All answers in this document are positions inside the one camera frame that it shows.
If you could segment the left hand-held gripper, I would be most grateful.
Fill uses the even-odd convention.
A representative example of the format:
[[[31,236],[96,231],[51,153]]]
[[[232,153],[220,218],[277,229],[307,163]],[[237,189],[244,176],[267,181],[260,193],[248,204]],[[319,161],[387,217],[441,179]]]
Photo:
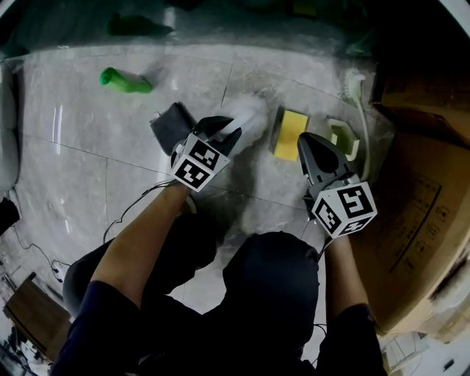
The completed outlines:
[[[242,136],[242,129],[239,127],[222,140],[215,140],[215,149],[203,140],[208,140],[232,121],[231,117],[219,115],[201,119],[177,147],[171,176],[191,190],[200,192],[229,164],[228,156]]]

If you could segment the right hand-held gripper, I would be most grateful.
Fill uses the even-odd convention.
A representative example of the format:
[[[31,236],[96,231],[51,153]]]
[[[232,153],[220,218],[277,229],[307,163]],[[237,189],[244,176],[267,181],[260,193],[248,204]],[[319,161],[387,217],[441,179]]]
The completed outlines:
[[[346,156],[330,141],[303,132],[297,141],[309,187],[303,197],[308,216],[331,239],[353,234],[377,215],[369,184],[361,182]],[[317,177],[333,177],[326,181]]]

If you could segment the white cloth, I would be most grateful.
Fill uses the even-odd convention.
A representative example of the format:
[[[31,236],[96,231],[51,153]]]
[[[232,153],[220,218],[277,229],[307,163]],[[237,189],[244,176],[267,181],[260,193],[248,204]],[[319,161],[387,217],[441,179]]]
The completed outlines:
[[[216,140],[223,141],[237,128],[242,130],[241,137],[228,154],[229,158],[234,158],[260,140],[269,123],[266,101],[254,95],[241,95],[231,99],[221,106],[215,114],[232,118],[226,127],[216,133]]]

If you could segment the person's left forearm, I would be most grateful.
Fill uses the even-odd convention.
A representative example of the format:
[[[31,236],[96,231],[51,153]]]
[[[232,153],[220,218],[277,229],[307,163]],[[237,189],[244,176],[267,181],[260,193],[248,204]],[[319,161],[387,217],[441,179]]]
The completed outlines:
[[[111,242],[91,280],[112,286],[141,306],[145,285],[188,196],[183,184],[165,187]]]

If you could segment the person's right forearm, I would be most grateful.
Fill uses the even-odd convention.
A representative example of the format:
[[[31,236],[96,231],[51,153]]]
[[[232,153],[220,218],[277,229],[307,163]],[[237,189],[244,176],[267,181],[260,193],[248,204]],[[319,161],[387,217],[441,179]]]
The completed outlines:
[[[348,236],[334,239],[327,247],[325,276],[328,325],[349,307],[369,304]]]

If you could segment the pale green cup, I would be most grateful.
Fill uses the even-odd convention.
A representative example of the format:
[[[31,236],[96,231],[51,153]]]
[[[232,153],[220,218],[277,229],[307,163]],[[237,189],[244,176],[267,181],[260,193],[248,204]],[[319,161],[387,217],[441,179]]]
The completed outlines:
[[[342,120],[329,117],[327,126],[330,129],[330,141],[346,156],[348,162],[355,161],[360,140],[350,125]]]

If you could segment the yellow sponge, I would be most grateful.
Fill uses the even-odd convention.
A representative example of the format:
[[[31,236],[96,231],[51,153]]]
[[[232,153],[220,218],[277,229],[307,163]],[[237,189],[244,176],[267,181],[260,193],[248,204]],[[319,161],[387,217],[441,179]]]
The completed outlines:
[[[279,106],[273,121],[269,150],[275,158],[289,162],[298,159],[297,141],[307,129],[310,117],[302,112]]]

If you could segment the black sponge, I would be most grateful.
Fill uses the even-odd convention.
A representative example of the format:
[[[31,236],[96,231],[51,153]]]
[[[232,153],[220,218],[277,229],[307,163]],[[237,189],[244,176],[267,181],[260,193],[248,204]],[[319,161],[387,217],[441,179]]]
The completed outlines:
[[[167,156],[183,143],[196,122],[181,102],[173,103],[168,110],[151,121],[151,130]]]

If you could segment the small green bottle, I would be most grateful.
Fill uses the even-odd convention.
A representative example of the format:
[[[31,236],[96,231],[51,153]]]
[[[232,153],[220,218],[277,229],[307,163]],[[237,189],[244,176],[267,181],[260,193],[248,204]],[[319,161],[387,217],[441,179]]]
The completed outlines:
[[[113,67],[105,68],[99,77],[100,84],[122,93],[150,93],[151,83],[144,77],[134,73],[118,70]]]

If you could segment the plastic-wrapped cardboard box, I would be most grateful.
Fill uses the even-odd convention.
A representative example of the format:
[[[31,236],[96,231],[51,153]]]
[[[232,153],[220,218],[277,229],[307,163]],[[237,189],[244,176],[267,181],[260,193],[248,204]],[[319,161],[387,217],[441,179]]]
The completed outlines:
[[[377,216],[350,241],[377,331],[421,329],[470,241],[470,149],[399,133],[372,193]]]

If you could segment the person's dark trousers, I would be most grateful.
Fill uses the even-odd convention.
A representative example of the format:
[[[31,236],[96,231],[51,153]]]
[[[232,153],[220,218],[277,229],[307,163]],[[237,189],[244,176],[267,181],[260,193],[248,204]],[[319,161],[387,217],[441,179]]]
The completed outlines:
[[[164,241],[142,296],[142,306],[167,295],[210,264],[216,255],[215,227],[201,214],[181,214]],[[64,293],[75,319],[99,261],[102,245],[68,270]],[[314,328],[318,256],[296,236],[269,232],[249,236],[223,269],[224,298],[214,309],[255,343],[270,342],[279,354],[301,356]]]

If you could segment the person's dark blue shirt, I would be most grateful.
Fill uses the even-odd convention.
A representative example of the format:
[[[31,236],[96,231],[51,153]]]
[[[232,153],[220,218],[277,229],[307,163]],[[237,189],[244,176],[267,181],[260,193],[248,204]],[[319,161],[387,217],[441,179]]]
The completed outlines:
[[[221,316],[199,314],[162,295],[137,307],[113,287],[91,283],[52,376],[387,376],[365,305],[329,324],[316,364],[257,344]]]

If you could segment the dark wooden cabinet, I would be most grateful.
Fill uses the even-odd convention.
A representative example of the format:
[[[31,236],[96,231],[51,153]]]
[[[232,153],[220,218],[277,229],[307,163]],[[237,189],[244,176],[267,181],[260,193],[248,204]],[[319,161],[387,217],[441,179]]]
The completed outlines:
[[[46,358],[55,362],[71,326],[70,314],[35,281],[32,272],[14,291],[3,312]]]

